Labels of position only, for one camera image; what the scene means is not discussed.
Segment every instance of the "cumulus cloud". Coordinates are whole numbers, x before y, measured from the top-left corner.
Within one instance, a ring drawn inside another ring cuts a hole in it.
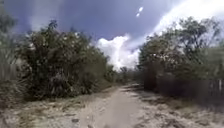
[[[173,22],[190,16],[201,20],[211,17],[224,18],[223,15],[223,0],[185,0],[162,17],[154,32],[162,31]]]
[[[132,52],[126,47],[130,39],[129,35],[124,35],[112,40],[101,38],[97,42],[97,47],[110,57],[109,63],[114,65],[115,70],[119,70],[123,66],[134,68],[137,63],[139,50]]]
[[[32,30],[38,30],[47,25],[50,20],[58,19],[58,13],[63,0],[33,0],[29,24]]]
[[[138,13],[136,14],[136,17],[139,17],[139,16],[140,16],[140,14],[141,14],[141,12],[143,11],[143,9],[144,9],[144,7],[140,7],[140,8],[138,9]]]
[[[139,8],[136,17],[140,16],[140,13],[143,11],[143,8]],[[223,0],[184,0],[180,4],[176,5],[166,13],[153,31],[149,31],[148,33],[138,37],[137,39],[131,39],[130,36],[127,38],[124,37],[115,37],[111,41],[106,41],[107,49],[109,47],[115,47],[118,42],[119,48],[113,49],[112,53],[116,53],[118,57],[115,57],[115,54],[107,54],[111,57],[111,63],[114,64],[117,68],[121,66],[128,66],[133,68],[135,64],[138,62],[138,47],[145,42],[145,39],[148,35],[152,35],[153,33],[158,33],[167,28],[173,22],[179,21],[179,19],[187,18],[189,16],[194,17],[197,20],[201,20],[204,18],[216,17],[218,19],[224,19],[224,1]],[[126,40],[118,41],[116,38],[123,38]]]

